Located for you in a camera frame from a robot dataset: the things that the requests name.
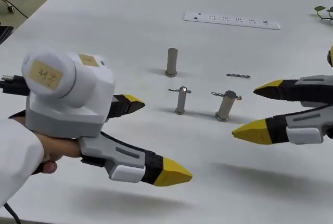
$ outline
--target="hand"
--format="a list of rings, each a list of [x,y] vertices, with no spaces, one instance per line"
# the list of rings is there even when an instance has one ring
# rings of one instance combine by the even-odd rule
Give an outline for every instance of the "hand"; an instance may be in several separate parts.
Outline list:
[[[14,117],[14,120],[25,126],[25,117]],[[39,133],[35,133],[44,148],[44,158],[42,160],[42,173],[52,174],[57,169],[57,163],[62,156],[80,157],[81,151],[76,140],[66,138],[52,138]]]

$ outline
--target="table surface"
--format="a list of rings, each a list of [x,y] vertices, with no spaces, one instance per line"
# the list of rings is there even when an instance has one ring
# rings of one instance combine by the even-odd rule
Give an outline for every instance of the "table surface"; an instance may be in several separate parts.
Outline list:
[[[20,74],[26,52],[46,45],[100,54],[115,73],[116,94],[146,102],[110,120],[104,131],[172,158],[190,183],[157,188],[108,179],[104,169],[63,159],[54,175],[30,178],[10,200],[24,220],[49,223],[324,223],[332,222],[333,143],[260,146],[232,137],[254,119],[303,110],[297,102],[256,96],[277,79],[332,74],[326,55],[333,24],[313,15],[332,0],[48,0],[0,46],[0,73]],[[280,31],[185,22],[186,10],[276,20]],[[163,75],[168,48],[178,48],[178,76]],[[226,73],[251,75],[251,79]],[[192,90],[186,114],[177,93]],[[230,120],[214,118],[221,98],[243,97]],[[24,98],[0,95],[1,117]],[[0,216],[8,214],[2,209]]]

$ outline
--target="power strip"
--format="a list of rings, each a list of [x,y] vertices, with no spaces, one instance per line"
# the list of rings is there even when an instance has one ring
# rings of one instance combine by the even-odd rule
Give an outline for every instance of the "power strip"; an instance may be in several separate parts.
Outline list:
[[[260,20],[255,18],[235,17],[202,12],[185,12],[185,21],[204,22],[223,25],[238,25],[240,27],[265,28],[280,30],[280,25],[272,20]]]

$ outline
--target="white sleeve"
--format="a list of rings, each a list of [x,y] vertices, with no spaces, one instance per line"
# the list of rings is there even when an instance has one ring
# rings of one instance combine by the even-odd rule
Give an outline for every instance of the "white sleeve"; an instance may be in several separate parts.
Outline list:
[[[0,207],[23,186],[43,156],[33,132],[15,120],[0,120]]]

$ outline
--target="paper label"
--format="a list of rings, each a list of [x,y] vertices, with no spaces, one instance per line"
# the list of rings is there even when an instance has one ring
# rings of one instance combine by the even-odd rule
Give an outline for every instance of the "paper label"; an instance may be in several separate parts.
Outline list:
[[[78,54],[78,55],[83,65],[87,65],[89,67],[99,67],[95,57],[85,54]]]
[[[39,61],[34,60],[29,72],[29,78],[55,91],[63,77],[63,73],[53,67]]]

